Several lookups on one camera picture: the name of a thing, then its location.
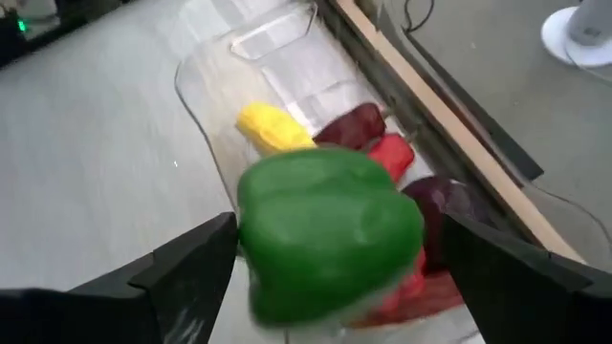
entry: green light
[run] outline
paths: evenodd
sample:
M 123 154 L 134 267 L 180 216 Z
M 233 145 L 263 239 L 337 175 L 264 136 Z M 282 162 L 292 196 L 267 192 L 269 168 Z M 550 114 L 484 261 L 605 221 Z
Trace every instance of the green light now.
M 17 25 L 19 25 L 19 30 L 21 32 L 26 32 L 28 30 L 28 27 L 26 26 L 26 23 L 23 20 L 18 20 Z

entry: yellow bell pepper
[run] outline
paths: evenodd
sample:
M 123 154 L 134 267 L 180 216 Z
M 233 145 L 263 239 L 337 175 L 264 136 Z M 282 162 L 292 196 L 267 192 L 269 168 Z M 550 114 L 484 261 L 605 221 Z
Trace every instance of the yellow bell pepper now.
M 236 126 L 263 155 L 317 146 L 290 114 L 263 102 L 245 106 Z

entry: green bell pepper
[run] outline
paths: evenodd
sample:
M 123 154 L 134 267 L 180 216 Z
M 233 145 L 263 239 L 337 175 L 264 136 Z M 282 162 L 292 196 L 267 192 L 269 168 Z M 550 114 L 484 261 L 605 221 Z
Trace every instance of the green bell pepper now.
M 418 206 L 364 154 L 306 149 L 252 166 L 238 185 L 251 311 L 264 326 L 333 316 L 405 274 Z

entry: wooden edge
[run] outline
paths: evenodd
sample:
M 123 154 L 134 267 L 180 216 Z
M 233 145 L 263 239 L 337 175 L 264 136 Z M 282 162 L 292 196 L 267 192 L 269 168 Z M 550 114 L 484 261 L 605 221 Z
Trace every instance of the wooden edge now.
M 347 20 L 355 25 L 373 49 L 414 93 L 414 96 L 419 98 L 448 137 L 455 141 L 470 162 L 480 171 L 486 183 L 492 187 L 514 215 L 531 230 L 538 241 L 546 249 L 556 254 L 586 264 L 584 259 L 559 236 L 548 220 L 463 122 L 433 92 L 386 37 L 376 31 L 374 25 L 355 4 L 355 0 L 336 0 L 336 2 Z

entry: clear plastic tray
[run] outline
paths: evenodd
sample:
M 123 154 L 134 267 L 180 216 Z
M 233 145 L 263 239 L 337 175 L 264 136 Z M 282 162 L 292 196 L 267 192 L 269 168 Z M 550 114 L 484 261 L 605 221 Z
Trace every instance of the clear plastic tray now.
M 175 81 L 181 100 L 207 137 L 234 207 L 241 174 L 259 159 L 252 144 L 235 127 L 244 106 L 264 101 L 281 107 L 312 135 L 364 102 L 375 102 L 383 111 L 386 108 L 356 63 L 318 20 L 315 3 L 284 6 L 202 43 L 179 66 Z M 402 133 L 393 117 L 386 122 L 388 130 Z M 432 173 L 416 153 L 416 163 L 403 183 Z M 424 321 L 446 330 L 434 331 Z M 351 330 L 327 339 L 335 343 L 399 344 L 406 340 L 428 343 L 435 338 L 437 343 L 456 343 L 474 331 L 477 333 L 470 313 L 460 307 L 427 320 L 384 329 Z M 292 343 L 326 342 L 320 337 L 292 338 Z

